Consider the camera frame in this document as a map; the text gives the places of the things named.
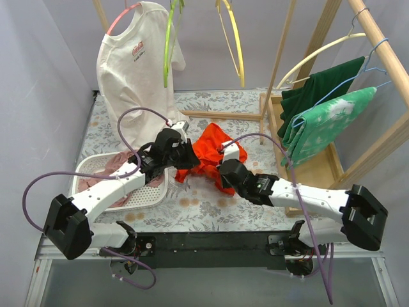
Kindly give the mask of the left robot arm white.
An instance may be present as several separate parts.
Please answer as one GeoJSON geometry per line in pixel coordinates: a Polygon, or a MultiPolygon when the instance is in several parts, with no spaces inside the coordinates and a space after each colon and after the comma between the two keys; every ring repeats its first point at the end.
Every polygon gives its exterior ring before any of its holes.
{"type": "Polygon", "coordinates": [[[186,121],[162,129],[152,144],[144,145],[129,158],[112,180],[103,180],[69,198],[56,196],[47,214],[44,232],[69,260],[88,248],[109,248],[123,256],[136,249],[137,234],[123,221],[95,223],[95,219],[113,203],[144,187],[169,167],[191,169],[199,159],[187,137],[186,121]]]}

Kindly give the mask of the pink hanger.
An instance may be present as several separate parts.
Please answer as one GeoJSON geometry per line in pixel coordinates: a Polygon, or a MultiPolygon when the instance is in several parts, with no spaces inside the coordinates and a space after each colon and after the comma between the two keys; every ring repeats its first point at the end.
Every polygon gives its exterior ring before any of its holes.
{"type": "Polygon", "coordinates": [[[138,6],[141,5],[140,2],[135,3],[133,5],[128,6],[127,2],[125,1],[126,5],[125,5],[125,9],[115,18],[115,20],[113,21],[113,23],[110,25],[110,27],[108,28],[106,34],[107,35],[111,35],[114,28],[116,27],[116,25],[118,24],[118,22],[129,12],[131,12],[132,10],[134,10],[135,8],[137,8],[138,6]]]}

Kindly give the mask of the white Coca-Cola t shirt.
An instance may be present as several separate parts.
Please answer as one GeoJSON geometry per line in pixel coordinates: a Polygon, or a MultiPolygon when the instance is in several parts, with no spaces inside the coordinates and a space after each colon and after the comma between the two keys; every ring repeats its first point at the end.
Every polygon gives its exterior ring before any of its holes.
{"type": "Polygon", "coordinates": [[[120,34],[104,35],[96,62],[100,94],[115,133],[134,148],[154,141],[165,119],[188,121],[174,102],[173,75],[163,85],[168,11],[142,1],[120,34]]]}

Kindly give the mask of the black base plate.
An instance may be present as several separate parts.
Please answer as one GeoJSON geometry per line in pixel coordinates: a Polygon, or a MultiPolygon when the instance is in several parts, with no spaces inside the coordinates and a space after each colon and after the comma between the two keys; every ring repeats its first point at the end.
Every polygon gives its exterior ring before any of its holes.
{"type": "Polygon", "coordinates": [[[310,260],[290,231],[139,233],[134,256],[152,269],[261,267],[285,270],[285,256],[310,260]]]}

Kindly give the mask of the orange t shirt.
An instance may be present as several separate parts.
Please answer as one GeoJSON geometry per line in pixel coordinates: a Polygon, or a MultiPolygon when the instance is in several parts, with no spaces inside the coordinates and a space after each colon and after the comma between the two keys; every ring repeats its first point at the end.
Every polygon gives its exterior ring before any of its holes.
{"type": "Polygon", "coordinates": [[[175,180],[183,183],[188,175],[205,176],[213,180],[216,188],[229,195],[233,196],[235,190],[233,188],[223,188],[217,166],[222,160],[223,155],[218,152],[223,143],[232,141],[217,124],[210,123],[199,139],[192,145],[195,155],[200,161],[200,164],[192,169],[181,169],[176,172],[175,180]]]}

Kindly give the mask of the yellow hanger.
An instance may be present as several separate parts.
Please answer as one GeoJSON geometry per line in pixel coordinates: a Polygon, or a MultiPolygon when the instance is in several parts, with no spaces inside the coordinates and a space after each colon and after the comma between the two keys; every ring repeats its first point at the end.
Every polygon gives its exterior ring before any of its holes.
{"type": "Polygon", "coordinates": [[[220,24],[222,26],[222,30],[224,33],[224,38],[226,40],[228,50],[233,62],[233,66],[235,68],[236,74],[240,80],[240,86],[242,88],[245,87],[245,67],[244,67],[244,60],[243,60],[243,52],[242,52],[242,44],[240,40],[240,34],[238,30],[238,25],[236,22],[236,17],[233,11],[233,6],[231,1],[227,0],[216,0],[215,1],[215,7],[217,9],[217,13],[220,19],[220,24]],[[234,37],[234,44],[235,44],[235,50],[236,53],[233,52],[233,48],[231,45],[231,42],[229,41],[228,33],[226,31],[226,26],[224,24],[223,16],[222,16],[222,7],[225,7],[230,23],[231,23],[231,28],[233,31],[233,37],[234,37]]]}

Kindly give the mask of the dark green garment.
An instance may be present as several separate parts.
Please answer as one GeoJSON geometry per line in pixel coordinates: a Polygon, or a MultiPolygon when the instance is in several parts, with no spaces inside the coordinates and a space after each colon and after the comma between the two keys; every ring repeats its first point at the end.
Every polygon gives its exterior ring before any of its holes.
{"type": "Polygon", "coordinates": [[[283,138],[291,119],[317,103],[343,81],[355,77],[360,71],[365,57],[361,56],[340,65],[311,74],[301,88],[282,91],[280,119],[284,122],[277,135],[283,138]]]}

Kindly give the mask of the light green tie-dye garment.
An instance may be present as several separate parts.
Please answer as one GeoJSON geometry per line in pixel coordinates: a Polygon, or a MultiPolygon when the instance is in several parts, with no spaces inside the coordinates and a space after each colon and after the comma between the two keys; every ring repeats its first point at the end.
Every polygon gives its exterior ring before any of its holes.
{"type": "Polygon", "coordinates": [[[349,92],[317,105],[289,123],[282,146],[294,167],[322,152],[373,100],[377,88],[349,92]]]}

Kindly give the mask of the floral table cloth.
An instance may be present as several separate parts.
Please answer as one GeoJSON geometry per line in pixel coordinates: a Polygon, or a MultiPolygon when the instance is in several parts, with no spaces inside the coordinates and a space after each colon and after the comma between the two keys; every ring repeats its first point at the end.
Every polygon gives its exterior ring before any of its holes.
{"type": "MultiPolygon", "coordinates": [[[[260,93],[261,90],[178,92],[174,101],[178,109],[258,113],[260,93]]],[[[274,144],[265,140],[261,145],[254,135],[259,130],[258,122],[192,118],[188,129],[191,140],[196,141],[211,122],[232,138],[246,135],[240,144],[248,153],[247,169],[254,173],[278,173],[274,144]]],[[[179,183],[174,179],[174,168],[168,173],[167,194],[161,202],[153,207],[104,212],[96,221],[124,221],[138,232],[205,232],[289,230],[302,219],[288,217],[284,208],[253,205],[238,195],[228,196],[206,177],[189,175],[179,183]]]]}

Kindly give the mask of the pink garment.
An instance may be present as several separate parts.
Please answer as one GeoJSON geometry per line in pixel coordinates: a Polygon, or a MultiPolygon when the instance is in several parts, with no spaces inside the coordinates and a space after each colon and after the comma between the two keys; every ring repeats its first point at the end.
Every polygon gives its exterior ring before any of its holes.
{"type": "MultiPolygon", "coordinates": [[[[98,173],[100,175],[111,175],[130,157],[131,152],[114,152],[92,155],[79,163],[76,172],[78,173],[98,173]]],[[[158,204],[164,199],[168,187],[168,171],[157,177],[148,185],[133,191],[126,198],[119,199],[111,205],[108,211],[118,211],[125,209],[141,209],[158,204]]],[[[85,187],[94,185],[94,178],[75,177],[72,184],[72,194],[79,193],[85,187]]]]}

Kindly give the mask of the green hanger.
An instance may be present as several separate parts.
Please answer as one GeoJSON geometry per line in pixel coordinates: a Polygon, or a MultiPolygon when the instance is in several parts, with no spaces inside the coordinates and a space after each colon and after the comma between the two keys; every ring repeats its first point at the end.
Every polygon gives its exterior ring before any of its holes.
{"type": "Polygon", "coordinates": [[[171,69],[171,62],[173,58],[173,51],[174,51],[174,46],[176,43],[177,35],[178,35],[178,29],[180,26],[180,21],[181,21],[181,16],[183,13],[183,9],[185,7],[185,1],[184,0],[175,0],[175,1],[170,1],[170,11],[168,14],[168,19],[167,19],[167,26],[166,26],[166,37],[165,37],[165,46],[164,46],[164,64],[163,64],[163,85],[164,88],[167,88],[168,86],[168,76],[169,72],[171,69]],[[174,31],[172,31],[173,28],[173,17],[174,13],[176,11],[176,8],[179,9],[179,16],[178,20],[176,23],[176,27],[174,28],[174,31]]]}

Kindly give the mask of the cream hanger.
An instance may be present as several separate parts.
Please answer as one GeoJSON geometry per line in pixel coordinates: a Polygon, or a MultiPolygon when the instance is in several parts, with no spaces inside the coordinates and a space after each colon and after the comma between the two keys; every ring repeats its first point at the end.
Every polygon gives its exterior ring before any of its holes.
{"type": "Polygon", "coordinates": [[[297,63],[283,78],[282,80],[278,83],[278,85],[276,86],[276,90],[279,90],[283,87],[284,84],[287,85],[294,85],[297,83],[301,83],[302,81],[306,81],[309,78],[309,73],[307,73],[307,75],[304,78],[298,78],[296,80],[292,80],[290,81],[289,78],[296,72],[299,71],[301,72],[301,68],[306,65],[308,62],[316,59],[317,55],[321,54],[322,52],[326,51],[327,49],[338,45],[340,43],[343,43],[347,40],[351,40],[354,38],[365,38],[367,35],[365,33],[352,33],[351,31],[345,35],[342,36],[340,38],[338,38],[337,40],[334,40],[322,47],[320,47],[319,49],[313,51],[311,54],[309,54],[308,56],[306,56],[303,60],[301,60],[299,63],[297,63]]]}

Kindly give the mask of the white laundry basket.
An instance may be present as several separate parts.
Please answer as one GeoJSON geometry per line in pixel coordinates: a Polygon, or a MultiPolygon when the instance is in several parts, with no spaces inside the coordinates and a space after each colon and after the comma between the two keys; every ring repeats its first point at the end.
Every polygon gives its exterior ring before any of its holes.
{"type": "MultiPolygon", "coordinates": [[[[82,160],[76,168],[78,173],[99,173],[105,171],[106,166],[123,163],[128,154],[125,152],[101,153],[89,156],[82,160]]],[[[121,205],[113,205],[105,212],[115,212],[127,209],[143,209],[158,204],[166,195],[168,187],[168,170],[157,178],[153,183],[149,183],[128,195],[127,201],[121,202],[121,205]]]]}

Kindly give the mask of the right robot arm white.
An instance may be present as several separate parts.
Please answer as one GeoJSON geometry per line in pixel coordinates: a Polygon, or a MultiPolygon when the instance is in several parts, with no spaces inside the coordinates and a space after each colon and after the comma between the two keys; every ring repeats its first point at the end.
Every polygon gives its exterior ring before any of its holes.
{"type": "Polygon", "coordinates": [[[222,185],[255,205],[305,208],[324,217],[322,221],[296,226],[290,249],[304,254],[314,245],[349,242],[358,248],[378,251],[388,216],[387,209],[364,186],[331,190],[293,184],[268,174],[253,174],[237,159],[219,166],[222,185]]]}

